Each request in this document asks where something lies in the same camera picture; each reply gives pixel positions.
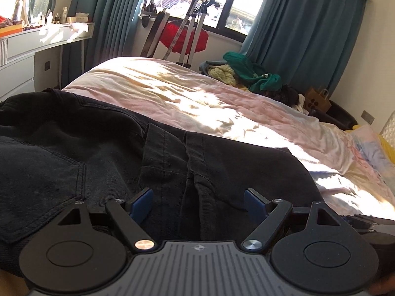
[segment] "curtain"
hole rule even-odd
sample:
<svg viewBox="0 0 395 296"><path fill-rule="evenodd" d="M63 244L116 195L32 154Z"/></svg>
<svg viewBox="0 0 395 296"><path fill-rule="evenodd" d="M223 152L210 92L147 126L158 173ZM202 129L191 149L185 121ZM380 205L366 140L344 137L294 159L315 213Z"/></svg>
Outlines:
<svg viewBox="0 0 395 296"><path fill-rule="evenodd" d="M241 53L299 92L338 84L366 0L264 0Z"/></svg>
<svg viewBox="0 0 395 296"><path fill-rule="evenodd" d="M89 13L95 23L92 39L85 40L85 71L132 50L141 0L72 0L69 16ZM81 42L64 46L62 88L81 75Z"/></svg>

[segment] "window frame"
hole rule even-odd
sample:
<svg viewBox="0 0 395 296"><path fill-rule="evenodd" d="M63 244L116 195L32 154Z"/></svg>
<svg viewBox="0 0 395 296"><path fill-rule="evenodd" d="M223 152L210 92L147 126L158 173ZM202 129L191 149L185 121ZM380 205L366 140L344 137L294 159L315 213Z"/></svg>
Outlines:
<svg viewBox="0 0 395 296"><path fill-rule="evenodd" d="M239 42L243 43L247 37L245 34L226 27L226 21L228 20L228 17L230 15L230 11L232 9L232 5L233 5L234 1L235 0L226 0L224 7L222 9L221 15L218 19L217 27L211 27L209 25L204 24L203 29L205 29L206 31L216 33L218 35L222 35L224 37L227 37L232 40L239 41ZM147 3L148 3L148 0L144 0L143 10L145 9ZM142 11L141 15L144 15L144 14L149 14L152 17L156 16L156 14ZM170 21L178 20L178 19L180 19L180 18L172 17L172 16L169 17Z"/></svg>

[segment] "red cloth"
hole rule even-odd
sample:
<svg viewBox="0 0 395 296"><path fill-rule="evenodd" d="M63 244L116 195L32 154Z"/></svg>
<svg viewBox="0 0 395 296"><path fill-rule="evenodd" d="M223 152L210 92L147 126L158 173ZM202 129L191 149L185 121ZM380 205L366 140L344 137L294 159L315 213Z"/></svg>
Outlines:
<svg viewBox="0 0 395 296"><path fill-rule="evenodd" d="M163 33L160 37L160 41L165 45L165 47L169 48L173 38L175 37L180 25L177 22L169 22L165 29L163 29ZM185 27L181 32L181 35L173 48L173 52L181 53L182 47L184 45L184 41L186 38L186 32L188 28ZM192 42L194 40L195 31L192 32L191 37L189 39L188 47L186 48L186 54L191 52ZM199 40L197 41L196 52L206 50L207 41L209 40L209 34L202 30L200 32Z"/></svg>

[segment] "wall outlet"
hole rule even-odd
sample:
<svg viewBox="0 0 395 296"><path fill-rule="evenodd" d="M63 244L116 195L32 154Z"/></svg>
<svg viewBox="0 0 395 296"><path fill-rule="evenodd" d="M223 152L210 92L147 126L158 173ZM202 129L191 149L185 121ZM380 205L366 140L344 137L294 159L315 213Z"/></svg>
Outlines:
<svg viewBox="0 0 395 296"><path fill-rule="evenodd" d="M375 118L370 114L370 113L368 113L368 112L366 112L365 110L363 111L363 113L362 113L362 115L361 115L361 118L363 119L363 120L365 120L368 124L372 124L373 123L373 121L375 120Z"/></svg>
<svg viewBox="0 0 395 296"><path fill-rule="evenodd" d="M48 71L51 68L51 61L44 63L44 71Z"/></svg>

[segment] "paper bag handle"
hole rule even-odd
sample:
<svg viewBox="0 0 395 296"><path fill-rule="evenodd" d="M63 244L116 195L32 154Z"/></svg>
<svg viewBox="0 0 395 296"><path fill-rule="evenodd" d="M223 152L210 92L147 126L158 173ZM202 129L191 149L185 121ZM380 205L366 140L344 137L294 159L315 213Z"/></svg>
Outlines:
<svg viewBox="0 0 395 296"><path fill-rule="evenodd" d="M321 92L319 93L319 95L322 96L326 100L329 97L329 91L327 89L322 89Z"/></svg>

